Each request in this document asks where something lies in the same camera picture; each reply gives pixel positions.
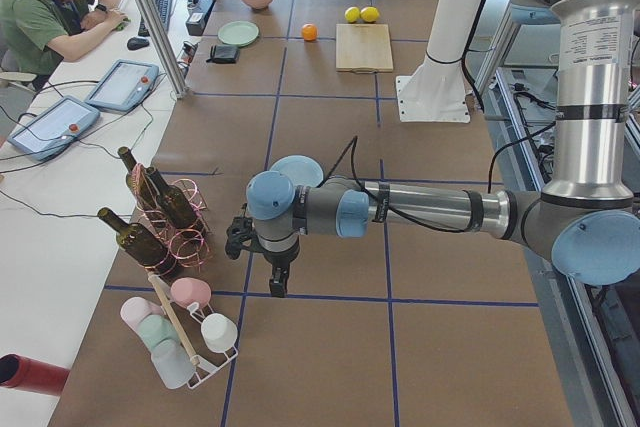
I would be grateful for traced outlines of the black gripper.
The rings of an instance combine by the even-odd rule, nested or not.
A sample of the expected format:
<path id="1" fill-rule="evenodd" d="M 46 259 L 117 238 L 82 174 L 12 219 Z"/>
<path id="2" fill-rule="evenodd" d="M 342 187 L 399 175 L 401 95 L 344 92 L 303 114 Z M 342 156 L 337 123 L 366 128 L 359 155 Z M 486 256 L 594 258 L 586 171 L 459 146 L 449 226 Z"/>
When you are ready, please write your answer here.
<path id="1" fill-rule="evenodd" d="M 262 254 L 272 266 L 270 295 L 286 297 L 290 266 L 300 251 L 298 233 L 275 219 L 242 215 L 233 218 L 226 236 L 226 256 L 236 260 L 242 251 Z"/>

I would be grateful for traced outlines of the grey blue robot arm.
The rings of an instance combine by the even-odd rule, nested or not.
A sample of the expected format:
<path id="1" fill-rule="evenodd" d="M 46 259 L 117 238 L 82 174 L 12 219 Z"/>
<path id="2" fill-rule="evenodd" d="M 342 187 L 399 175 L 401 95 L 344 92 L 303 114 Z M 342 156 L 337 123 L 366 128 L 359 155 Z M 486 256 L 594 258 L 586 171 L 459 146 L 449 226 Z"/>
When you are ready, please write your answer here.
<path id="1" fill-rule="evenodd" d="M 592 286 L 639 268 L 639 221 L 622 180 L 629 117 L 631 43 L 639 0 L 511 0 L 519 23 L 560 24 L 553 174 L 540 192 L 447 190 L 364 182 L 295 155 L 254 176 L 225 252 L 264 256 L 271 294 L 287 292 L 299 239 L 363 236 L 371 223 L 485 232 L 521 244 L 559 272 Z"/>

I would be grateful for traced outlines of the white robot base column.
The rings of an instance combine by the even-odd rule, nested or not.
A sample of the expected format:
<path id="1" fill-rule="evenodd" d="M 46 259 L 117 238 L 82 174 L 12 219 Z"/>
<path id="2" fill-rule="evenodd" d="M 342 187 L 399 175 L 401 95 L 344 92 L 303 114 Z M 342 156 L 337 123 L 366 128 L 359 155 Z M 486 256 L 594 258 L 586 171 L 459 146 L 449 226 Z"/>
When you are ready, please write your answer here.
<path id="1" fill-rule="evenodd" d="M 423 63 L 396 78 L 402 122 L 470 121 L 466 106 L 464 55 L 482 0 L 438 0 Z"/>

